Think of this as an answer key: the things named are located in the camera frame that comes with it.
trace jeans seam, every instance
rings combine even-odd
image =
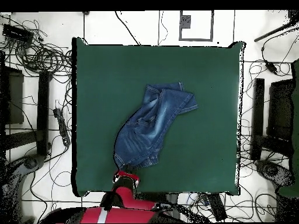
[[[196,109],[196,108],[198,108],[198,105],[197,105],[197,104],[194,105],[194,106],[191,106],[191,107],[187,107],[187,108],[182,109],[182,110],[181,110],[181,113],[185,113],[185,112],[187,112],[187,111],[191,111],[191,110]]]
[[[124,166],[125,163],[124,161],[122,160],[122,158],[117,154],[117,153],[114,153],[115,157],[118,158],[118,160],[120,161],[120,163]]]

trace floor grout line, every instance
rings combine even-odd
[[[23,202],[43,202],[41,200],[37,200],[37,199],[22,199]],[[81,201],[59,201],[59,200],[44,200],[44,202],[61,202],[61,203],[75,203],[75,204],[81,204],[83,202],[86,202],[86,203],[90,203],[90,204],[100,204],[101,202],[100,201],[83,201],[81,199]],[[183,206],[192,206],[193,204],[179,204],[179,205],[183,205]],[[254,206],[241,206],[241,205],[226,205],[225,206],[226,208],[255,208]],[[257,206],[257,208],[267,208],[267,206]]]
[[[236,10],[234,10],[234,29],[232,30],[232,42],[235,41],[235,19],[236,19]]]
[[[85,14],[83,14],[83,39],[85,39]]]

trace black post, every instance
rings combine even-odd
[[[252,139],[250,160],[259,160],[262,147],[258,144],[256,136],[263,135],[265,80],[256,78],[253,83],[253,109],[252,109]]]

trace black device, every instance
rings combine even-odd
[[[217,222],[225,220],[227,218],[227,213],[225,211],[224,205],[222,203],[219,193],[207,194],[208,201],[211,205],[211,210]]]
[[[292,157],[294,149],[290,141],[293,119],[290,96],[294,90],[294,79],[282,80],[272,83],[270,87],[270,106],[267,135],[263,135],[263,109],[265,80],[255,79],[253,83],[253,109],[252,109],[252,139],[250,160],[259,160],[262,148],[275,153]]]
[[[33,33],[30,31],[27,31],[25,29],[20,29],[15,26],[11,26],[8,24],[3,25],[3,32],[2,34],[5,37],[8,37],[10,39],[18,40],[22,42],[23,44],[31,44],[33,39]]]
[[[5,53],[0,51],[0,223],[22,223],[20,200],[24,178],[41,168],[51,148],[48,143],[48,71],[39,74],[39,99],[37,104],[37,130],[5,135],[9,107],[17,107],[9,100],[8,68]],[[37,153],[7,163],[5,151],[36,142]]]
[[[293,131],[291,129],[291,95],[294,89],[295,83],[292,79],[271,83],[269,90],[268,135],[283,140],[291,140]]]
[[[274,162],[257,160],[255,165],[259,175],[278,186],[290,186],[294,181],[292,173],[289,170]]]
[[[59,108],[55,108],[53,110],[53,113],[54,113],[54,117],[57,118],[57,121],[58,121],[59,132],[60,132],[60,135],[62,137],[62,142],[63,142],[65,147],[69,147],[70,144],[71,144],[71,140],[70,140],[69,135],[68,135],[67,126],[65,124],[62,112]]]
[[[9,114],[6,116],[6,124],[22,124],[24,122],[22,112],[24,75],[22,71],[7,66],[5,67],[5,73],[6,81],[8,80],[8,100],[17,106],[9,105]]]

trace black frame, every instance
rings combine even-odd
[[[262,149],[270,149],[291,158],[294,149],[290,140],[279,139],[276,136],[263,136],[263,109],[264,109],[265,80],[255,79],[253,84],[253,109],[252,109],[252,139],[250,160],[259,160]],[[293,131],[293,116],[291,117],[291,131]]]

